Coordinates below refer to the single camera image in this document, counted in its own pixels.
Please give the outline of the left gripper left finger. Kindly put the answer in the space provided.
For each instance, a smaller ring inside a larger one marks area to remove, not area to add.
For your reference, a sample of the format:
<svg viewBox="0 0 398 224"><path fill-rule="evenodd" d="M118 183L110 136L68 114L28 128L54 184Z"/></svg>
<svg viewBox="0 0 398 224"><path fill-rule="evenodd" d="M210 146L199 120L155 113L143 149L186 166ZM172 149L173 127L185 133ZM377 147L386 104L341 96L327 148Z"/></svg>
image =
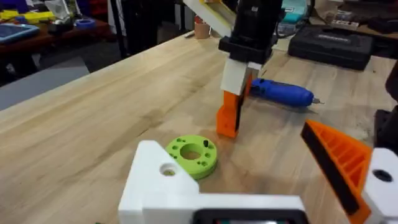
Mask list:
<svg viewBox="0 0 398 224"><path fill-rule="evenodd" d="M156 141L138 144L118 207L120 223L144 223L144 197L152 193L198 193L197 182Z"/></svg>

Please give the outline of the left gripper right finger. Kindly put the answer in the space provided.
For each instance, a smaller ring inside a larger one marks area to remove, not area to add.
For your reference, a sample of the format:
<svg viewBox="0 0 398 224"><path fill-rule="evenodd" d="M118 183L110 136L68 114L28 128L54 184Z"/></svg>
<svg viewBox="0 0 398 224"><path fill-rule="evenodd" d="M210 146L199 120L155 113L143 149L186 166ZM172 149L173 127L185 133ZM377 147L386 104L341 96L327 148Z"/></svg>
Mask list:
<svg viewBox="0 0 398 224"><path fill-rule="evenodd" d="M397 223L397 146L369 147L318 121L301 137L350 223Z"/></svg>

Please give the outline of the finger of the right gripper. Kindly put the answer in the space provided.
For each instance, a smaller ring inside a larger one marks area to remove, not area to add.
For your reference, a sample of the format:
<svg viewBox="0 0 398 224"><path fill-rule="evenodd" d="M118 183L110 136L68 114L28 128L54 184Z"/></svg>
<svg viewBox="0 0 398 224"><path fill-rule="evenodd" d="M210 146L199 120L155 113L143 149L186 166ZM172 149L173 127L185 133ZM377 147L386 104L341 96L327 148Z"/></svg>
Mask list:
<svg viewBox="0 0 398 224"><path fill-rule="evenodd" d="M216 114L216 132L235 138L239 133L241 108L243 106L248 64L227 59L224 65L220 88L223 103Z"/></svg>
<svg viewBox="0 0 398 224"><path fill-rule="evenodd" d="M246 84L245 84L244 96L248 96L251 89L252 80L258 77L258 73L261 71L261 69L262 69L261 64L254 62L248 63L248 67L246 69Z"/></svg>

